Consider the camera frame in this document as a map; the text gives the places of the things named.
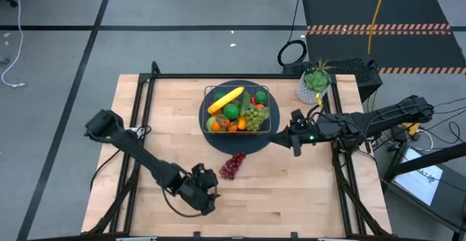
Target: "bunch of grapes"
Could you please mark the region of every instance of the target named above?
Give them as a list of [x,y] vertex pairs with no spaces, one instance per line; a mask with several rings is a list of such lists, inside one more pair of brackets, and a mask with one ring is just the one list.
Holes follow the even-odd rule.
[[219,171],[221,177],[223,179],[234,180],[234,175],[238,169],[240,169],[240,165],[244,158],[246,158],[246,154],[244,152],[239,152],[230,160],[226,161],[225,165],[223,165]]
[[264,108],[249,108],[246,110],[246,130],[257,132],[265,120]]

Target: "lime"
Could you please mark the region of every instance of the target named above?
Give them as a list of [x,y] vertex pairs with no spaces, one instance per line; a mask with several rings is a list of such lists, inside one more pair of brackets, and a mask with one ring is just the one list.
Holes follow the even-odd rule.
[[267,95],[263,91],[257,91],[254,98],[256,99],[256,103],[265,104],[267,102]]
[[224,107],[224,115],[231,120],[238,119],[240,117],[240,108],[233,103],[229,103]]
[[222,97],[225,96],[225,95],[226,95],[226,92],[216,92],[216,94],[214,95],[213,99],[214,99],[215,101],[217,101],[217,100],[220,100],[220,98],[222,98]]

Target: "potted plant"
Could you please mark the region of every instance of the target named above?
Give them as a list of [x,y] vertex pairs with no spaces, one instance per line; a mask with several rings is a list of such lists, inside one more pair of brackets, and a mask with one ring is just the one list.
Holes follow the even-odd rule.
[[323,97],[327,93],[328,85],[331,83],[327,70],[333,68],[333,66],[327,66],[327,62],[327,60],[323,62],[322,59],[319,59],[313,71],[308,69],[301,75],[296,91],[301,102],[316,103],[317,94]]

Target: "yellow cable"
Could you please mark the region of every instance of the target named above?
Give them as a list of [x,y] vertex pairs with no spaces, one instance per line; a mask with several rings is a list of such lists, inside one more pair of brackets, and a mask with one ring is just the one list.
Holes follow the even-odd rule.
[[372,42],[372,31],[374,30],[374,25],[376,23],[377,14],[379,13],[380,4],[382,0],[379,0],[377,4],[376,12],[374,13],[374,17],[372,18],[372,25],[371,25],[371,32],[369,33],[369,43],[367,44],[367,54],[371,54],[371,42]]

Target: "gray carpet floor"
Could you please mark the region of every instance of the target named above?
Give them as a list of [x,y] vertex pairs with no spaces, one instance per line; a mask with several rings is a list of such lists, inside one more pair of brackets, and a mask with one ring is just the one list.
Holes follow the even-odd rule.
[[[102,0],[21,0],[23,25],[93,25]],[[451,25],[466,25],[466,0],[439,0]],[[290,25],[296,0],[110,0],[102,25]],[[15,25],[17,9],[0,0],[0,25]],[[296,24],[305,25],[300,2]],[[25,31],[22,55],[7,74],[24,88],[0,85],[0,233],[16,240],[44,166],[87,41],[81,31]],[[295,39],[303,32],[296,31]],[[90,53],[50,179],[28,238],[78,234],[100,145],[82,136],[84,124],[111,106],[119,74],[148,71],[156,60],[164,73],[280,73],[277,52],[289,31],[100,31]],[[466,33],[454,33],[466,49]],[[0,31],[0,55],[13,58],[17,31]],[[284,58],[296,58],[290,49]],[[379,106],[416,94],[430,103],[464,96],[464,75],[382,75]],[[455,119],[466,125],[466,117]],[[451,140],[448,126],[435,131]],[[435,147],[443,147],[435,141]],[[376,153],[380,171],[390,157]],[[466,158],[447,165],[466,175]],[[452,231],[397,197],[385,194],[394,233],[450,240]]]

